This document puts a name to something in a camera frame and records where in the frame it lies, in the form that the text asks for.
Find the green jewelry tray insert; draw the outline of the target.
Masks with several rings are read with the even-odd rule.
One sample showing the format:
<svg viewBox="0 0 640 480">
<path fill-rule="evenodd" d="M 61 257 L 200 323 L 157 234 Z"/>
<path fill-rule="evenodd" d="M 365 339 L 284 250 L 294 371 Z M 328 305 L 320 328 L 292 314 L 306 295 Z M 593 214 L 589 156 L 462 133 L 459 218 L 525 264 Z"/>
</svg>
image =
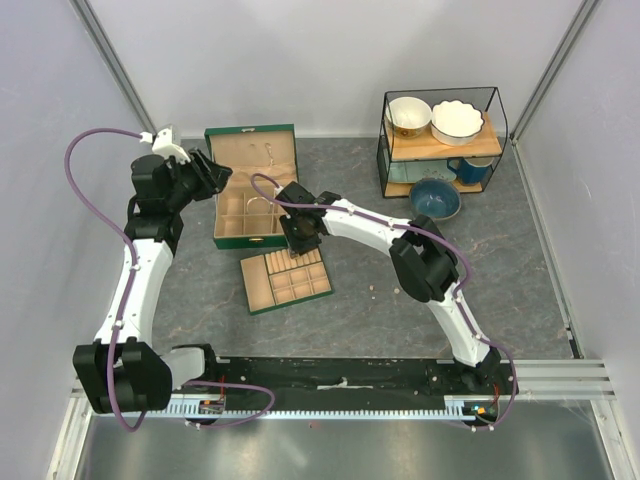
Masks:
<svg viewBox="0 0 640 480">
<path fill-rule="evenodd" d="M 333 288 L 318 248 L 299 256 L 287 249 L 240 261 L 251 315 L 331 295 Z"/>
</svg>

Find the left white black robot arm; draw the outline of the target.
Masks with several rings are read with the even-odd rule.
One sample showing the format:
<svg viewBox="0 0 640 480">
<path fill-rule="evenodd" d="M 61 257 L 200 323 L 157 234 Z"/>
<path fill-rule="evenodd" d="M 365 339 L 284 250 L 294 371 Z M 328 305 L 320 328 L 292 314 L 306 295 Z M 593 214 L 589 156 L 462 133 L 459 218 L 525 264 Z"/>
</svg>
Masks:
<svg viewBox="0 0 640 480">
<path fill-rule="evenodd" d="M 127 208 L 121 276 L 103 325 L 72 358 L 98 414 L 162 410 L 185 383 L 198 393 L 218 385 L 220 371 L 210 345 L 187 344 L 159 355 L 151 340 L 161 286 L 184 227 L 181 212 L 220 194 L 232 174 L 197 148 L 188 154 L 184 164 L 157 154 L 131 164 L 135 193 Z"/>
</svg>

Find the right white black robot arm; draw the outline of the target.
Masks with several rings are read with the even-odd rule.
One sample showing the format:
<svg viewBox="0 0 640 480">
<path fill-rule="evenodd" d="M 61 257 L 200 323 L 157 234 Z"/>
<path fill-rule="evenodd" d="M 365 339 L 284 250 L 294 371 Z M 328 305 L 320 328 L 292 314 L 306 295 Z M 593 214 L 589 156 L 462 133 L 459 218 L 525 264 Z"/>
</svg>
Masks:
<svg viewBox="0 0 640 480">
<path fill-rule="evenodd" d="M 313 250 L 334 236 L 371 247 L 391 259 L 398 282 L 435 316 L 452 348 L 458 381 L 467 392 L 483 392 L 500 373 L 501 355 L 479 328 L 464 299 L 458 255 L 426 216 L 400 220 L 364 210 L 341 196 L 313 196 L 297 182 L 276 189 L 280 223 L 290 249 Z"/>
</svg>

